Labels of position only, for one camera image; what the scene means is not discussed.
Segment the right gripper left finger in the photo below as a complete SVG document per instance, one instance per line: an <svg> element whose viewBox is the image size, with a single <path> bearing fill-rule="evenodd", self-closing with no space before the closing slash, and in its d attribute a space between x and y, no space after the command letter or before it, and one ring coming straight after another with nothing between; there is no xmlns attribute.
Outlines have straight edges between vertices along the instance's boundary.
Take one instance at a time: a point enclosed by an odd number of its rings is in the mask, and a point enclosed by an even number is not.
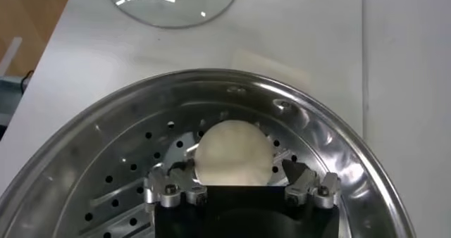
<svg viewBox="0 0 451 238"><path fill-rule="evenodd" d="M207 201L207 187L196 180L194 161L178 161L170 166L157 163L144 179L144 202L147 211L157 206L175 208L186 202L204 206Z"/></svg>

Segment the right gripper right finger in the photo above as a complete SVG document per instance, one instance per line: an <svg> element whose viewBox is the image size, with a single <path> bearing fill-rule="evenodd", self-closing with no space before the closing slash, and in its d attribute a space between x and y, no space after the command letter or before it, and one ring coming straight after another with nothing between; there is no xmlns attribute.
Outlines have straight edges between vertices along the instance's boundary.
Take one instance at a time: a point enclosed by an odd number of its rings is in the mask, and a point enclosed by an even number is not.
<svg viewBox="0 0 451 238"><path fill-rule="evenodd" d="M317 208L338 205L341 179L337 173L327 172L320 180L318 173L305 163L283 160L282 167L289 182L285 187L285 201L289 206L303 206L309 196Z"/></svg>

